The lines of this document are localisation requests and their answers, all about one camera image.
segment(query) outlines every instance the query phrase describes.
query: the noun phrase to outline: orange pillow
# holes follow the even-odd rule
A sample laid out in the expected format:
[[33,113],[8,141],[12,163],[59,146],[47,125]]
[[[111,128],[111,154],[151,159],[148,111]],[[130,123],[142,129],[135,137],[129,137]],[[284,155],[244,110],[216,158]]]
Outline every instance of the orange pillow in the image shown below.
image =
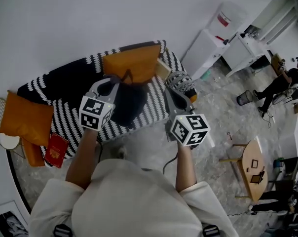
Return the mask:
[[48,147],[53,113],[52,106],[33,103],[8,91],[0,133]]
[[159,53],[160,45],[152,45],[104,56],[104,74],[128,84],[146,82],[155,74]]
[[32,167],[45,166],[44,158],[42,157],[40,146],[34,145],[25,139],[22,139],[25,157]]

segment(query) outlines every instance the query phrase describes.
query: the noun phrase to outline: black and white striped sofa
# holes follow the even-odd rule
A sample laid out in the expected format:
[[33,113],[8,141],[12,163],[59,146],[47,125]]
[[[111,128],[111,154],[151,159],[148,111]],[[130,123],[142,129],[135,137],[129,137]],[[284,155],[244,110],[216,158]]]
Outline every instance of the black and white striped sofa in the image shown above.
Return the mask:
[[[171,68],[171,75],[165,82],[160,77],[154,76],[148,83],[148,100],[143,111],[134,119],[134,128],[120,126],[112,120],[103,127],[99,132],[99,140],[102,142],[112,140],[168,117],[163,97],[166,84],[188,97],[196,95],[191,78],[175,54],[166,48],[165,40],[129,45],[76,60],[23,85],[18,89],[18,95],[32,102],[54,106],[51,133],[55,132],[69,140],[65,158],[71,158],[75,155],[83,135],[83,128],[78,120],[78,109],[82,96],[104,75],[102,57],[154,44],[160,44],[160,59]],[[40,149],[45,156],[46,147],[41,146]]]

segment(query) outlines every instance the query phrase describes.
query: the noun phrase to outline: framed photo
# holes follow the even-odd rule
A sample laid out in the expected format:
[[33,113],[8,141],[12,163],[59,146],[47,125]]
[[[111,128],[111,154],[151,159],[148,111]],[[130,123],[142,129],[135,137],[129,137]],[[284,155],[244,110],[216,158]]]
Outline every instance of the framed photo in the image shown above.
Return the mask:
[[14,201],[0,205],[0,237],[29,236],[27,223]]
[[251,168],[258,168],[258,164],[259,164],[259,161],[258,160],[252,160],[252,166],[251,166]]
[[265,171],[262,171],[259,175],[253,175],[250,183],[259,184],[263,180],[264,173]]

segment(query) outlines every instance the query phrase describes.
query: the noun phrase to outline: white desk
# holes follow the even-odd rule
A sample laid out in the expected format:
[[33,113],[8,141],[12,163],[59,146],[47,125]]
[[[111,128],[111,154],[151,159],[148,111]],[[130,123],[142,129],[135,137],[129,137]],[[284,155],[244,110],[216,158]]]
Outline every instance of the white desk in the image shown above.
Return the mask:
[[223,54],[223,58],[231,68],[231,72],[226,76],[229,77],[235,72],[252,65],[263,55],[270,60],[267,50],[260,42],[248,36],[242,38],[237,33],[230,42],[230,47]]
[[185,55],[182,64],[192,80],[199,79],[229,48],[223,41],[211,35],[207,29],[201,31]]

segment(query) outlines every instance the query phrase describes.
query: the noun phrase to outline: white cabinet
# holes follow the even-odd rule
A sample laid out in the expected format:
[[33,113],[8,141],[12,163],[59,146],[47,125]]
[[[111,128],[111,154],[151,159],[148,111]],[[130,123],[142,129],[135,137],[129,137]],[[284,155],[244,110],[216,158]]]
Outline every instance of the white cabinet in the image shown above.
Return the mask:
[[252,65],[265,54],[264,47],[255,39],[248,36],[242,38],[237,34],[230,42],[228,50],[223,54],[223,58],[231,68],[231,72],[227,74],[227,77]]
[[298,114],[287,117],[279,143],[284,158],[298,156]]
[[182,64],[192,80],[200,78],[222,54],[229,44],[211,35],[207,29],[202,30],[185,55]]

